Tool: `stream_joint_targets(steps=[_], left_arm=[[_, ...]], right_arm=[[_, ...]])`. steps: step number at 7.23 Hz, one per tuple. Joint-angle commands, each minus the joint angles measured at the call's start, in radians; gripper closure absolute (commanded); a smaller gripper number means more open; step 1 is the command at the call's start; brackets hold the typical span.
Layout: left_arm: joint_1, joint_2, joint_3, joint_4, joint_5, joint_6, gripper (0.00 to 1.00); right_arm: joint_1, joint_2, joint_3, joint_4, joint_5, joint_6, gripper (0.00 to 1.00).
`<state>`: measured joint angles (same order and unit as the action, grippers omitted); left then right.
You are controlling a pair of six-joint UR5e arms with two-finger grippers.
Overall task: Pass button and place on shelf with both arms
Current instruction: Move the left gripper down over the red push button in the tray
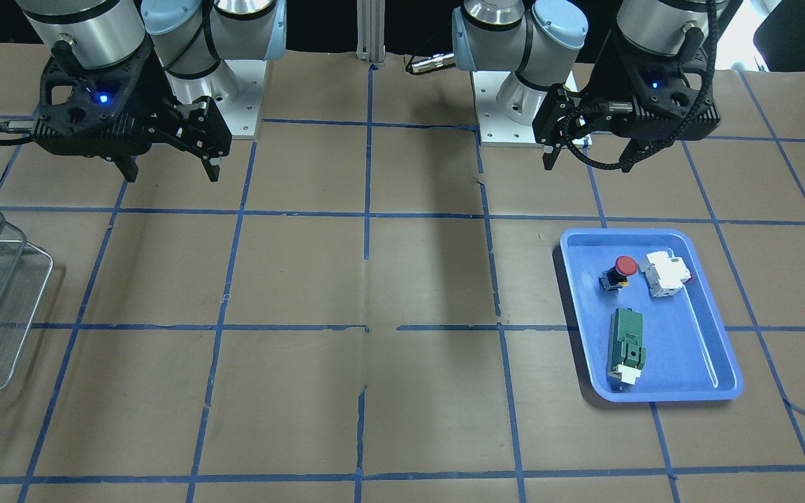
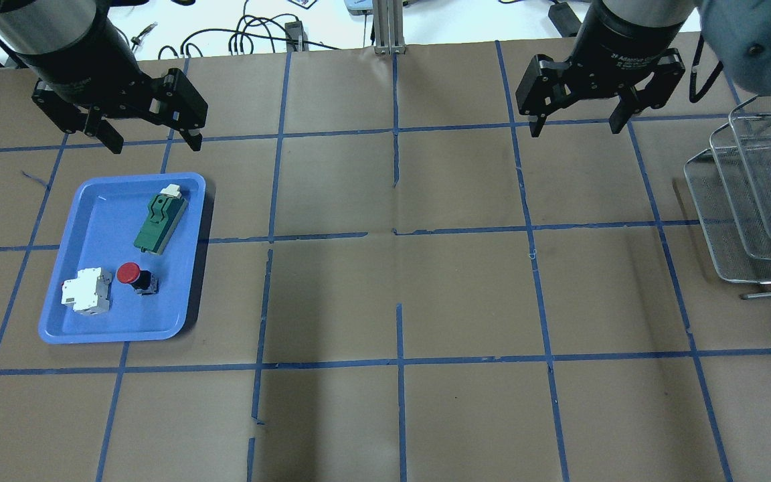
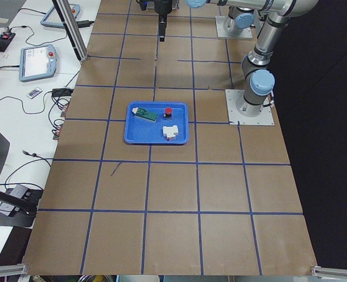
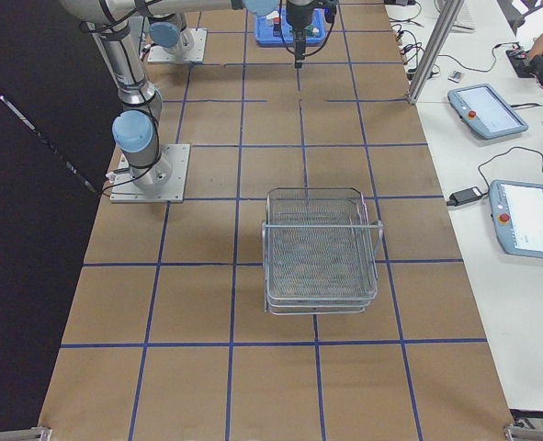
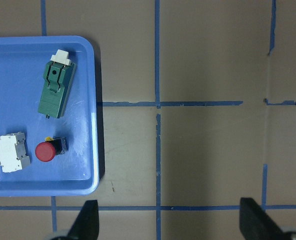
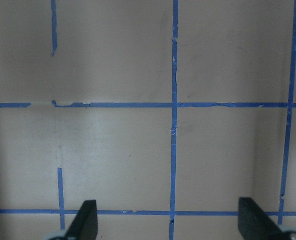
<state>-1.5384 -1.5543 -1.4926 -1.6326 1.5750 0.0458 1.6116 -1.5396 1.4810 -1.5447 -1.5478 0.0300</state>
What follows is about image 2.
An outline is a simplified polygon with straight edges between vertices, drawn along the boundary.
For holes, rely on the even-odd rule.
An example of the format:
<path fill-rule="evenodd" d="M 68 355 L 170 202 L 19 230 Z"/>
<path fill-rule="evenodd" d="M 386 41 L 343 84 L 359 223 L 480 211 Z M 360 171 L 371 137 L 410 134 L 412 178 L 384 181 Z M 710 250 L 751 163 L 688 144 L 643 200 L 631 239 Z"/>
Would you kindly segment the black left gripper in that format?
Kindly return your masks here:
<path fill-rule="evenodd" d="M 31 59 L 31 100 L 62 132 L 82 132 L 120 155 L 123 137 L 103 117 L 165 125 L 199 152 L 208 104 L 180 68 L 152 79 L 135 59 Z"/>

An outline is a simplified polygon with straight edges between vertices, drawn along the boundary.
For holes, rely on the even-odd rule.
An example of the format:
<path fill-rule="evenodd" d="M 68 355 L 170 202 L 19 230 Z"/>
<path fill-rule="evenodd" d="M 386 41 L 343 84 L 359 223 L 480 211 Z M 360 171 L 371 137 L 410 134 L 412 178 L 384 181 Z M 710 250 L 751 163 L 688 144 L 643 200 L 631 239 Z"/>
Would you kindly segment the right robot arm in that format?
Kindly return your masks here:
<path fill-rule="evenodd" d="M 612 133 L 646 109 L 661 109 L 686 73 L 673 40 L 692 13 L 717 65 L 703 86 L 689 75 L 689 100 L 703 98 L 720 74 L 753 94 L 771 96 L 771 1 L 593 1 L 569 57 L 532 57 L 516 88 L 517 110 L 539 137 L 551 114 L 585 100 L 617 98 Z"/>

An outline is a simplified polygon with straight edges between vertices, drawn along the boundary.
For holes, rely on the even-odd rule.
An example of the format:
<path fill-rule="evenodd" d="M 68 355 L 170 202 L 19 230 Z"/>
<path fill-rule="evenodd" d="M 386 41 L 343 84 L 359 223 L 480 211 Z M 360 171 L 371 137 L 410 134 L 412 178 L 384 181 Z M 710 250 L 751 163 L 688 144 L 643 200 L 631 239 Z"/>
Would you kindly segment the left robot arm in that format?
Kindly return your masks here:
<path fill-rule="evenodd" d="M 3 48 L 37 83 L 31 100 L 64 133 L 83 133 L 120 153 L 116 119 L 177 131 L 201 150 L 208 104 L 180 68 L 152 78 L 98 1 L 0 1 Z"/>

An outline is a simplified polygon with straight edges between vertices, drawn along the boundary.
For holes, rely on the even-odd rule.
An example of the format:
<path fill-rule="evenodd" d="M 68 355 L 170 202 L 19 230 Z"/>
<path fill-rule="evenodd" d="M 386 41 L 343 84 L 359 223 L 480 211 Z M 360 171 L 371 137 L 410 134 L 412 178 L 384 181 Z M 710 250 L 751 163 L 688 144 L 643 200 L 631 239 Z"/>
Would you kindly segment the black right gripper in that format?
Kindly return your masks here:
<path fill-rule="evenodd" d="M 566 63 L 535 55 L 516 89 L 517 110 L 529 117 L 529 130 L 538 138 L 548 116 L 570 101 L 618 95 L 609 116 L 613 134 L 646 108 L 666 106 L 685 73 L 676 48 L 668 49 L 667 27 L 625 25 L 616 31 L 603 23 L 582 24 Z M 649 77 L 639 90 L 636 83 Z"/>

